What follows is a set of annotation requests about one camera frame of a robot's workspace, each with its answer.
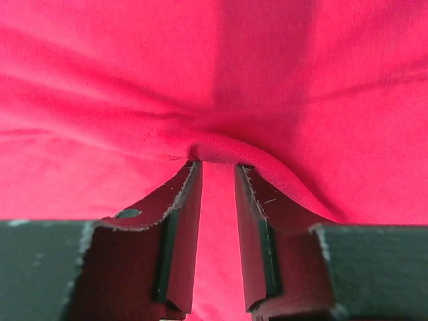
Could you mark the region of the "red t-shirt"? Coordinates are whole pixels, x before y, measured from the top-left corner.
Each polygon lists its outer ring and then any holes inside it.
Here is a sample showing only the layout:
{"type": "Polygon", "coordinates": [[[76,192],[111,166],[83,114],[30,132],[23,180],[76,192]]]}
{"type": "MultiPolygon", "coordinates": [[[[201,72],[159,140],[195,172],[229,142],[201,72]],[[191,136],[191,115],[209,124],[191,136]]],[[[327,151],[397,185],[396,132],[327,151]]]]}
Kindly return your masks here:
{"type": "Polygon", "coordinates": [[[426,1],[2,1],[1,216],[97,219],[203,161],[192,320],[245,320],[233,167],[427,223],[426,1]]]}

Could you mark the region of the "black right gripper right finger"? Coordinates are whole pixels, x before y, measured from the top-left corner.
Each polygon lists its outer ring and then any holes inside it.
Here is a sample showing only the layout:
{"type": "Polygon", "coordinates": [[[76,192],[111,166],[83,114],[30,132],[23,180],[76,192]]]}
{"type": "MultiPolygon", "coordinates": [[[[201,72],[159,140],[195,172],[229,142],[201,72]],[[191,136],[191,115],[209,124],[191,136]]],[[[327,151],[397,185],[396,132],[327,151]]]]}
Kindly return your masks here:
{"type": "Polygon", "coordinates": [[[253,320],[426,320],[427,228],[343,225],[235,168],[245,308],[253,320]]]}

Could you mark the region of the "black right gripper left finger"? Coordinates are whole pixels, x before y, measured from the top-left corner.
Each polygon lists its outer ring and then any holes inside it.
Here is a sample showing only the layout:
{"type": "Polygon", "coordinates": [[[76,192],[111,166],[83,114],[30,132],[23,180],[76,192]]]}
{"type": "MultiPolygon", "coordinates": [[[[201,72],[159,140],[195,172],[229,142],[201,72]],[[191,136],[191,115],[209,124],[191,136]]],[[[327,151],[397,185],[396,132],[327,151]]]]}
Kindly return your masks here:
{"type": "Polygon", "coordinates": [[[2,320],[183,320],[191,312],[203,169],[186,163],[99,220],[1,222],[2,320]]]}

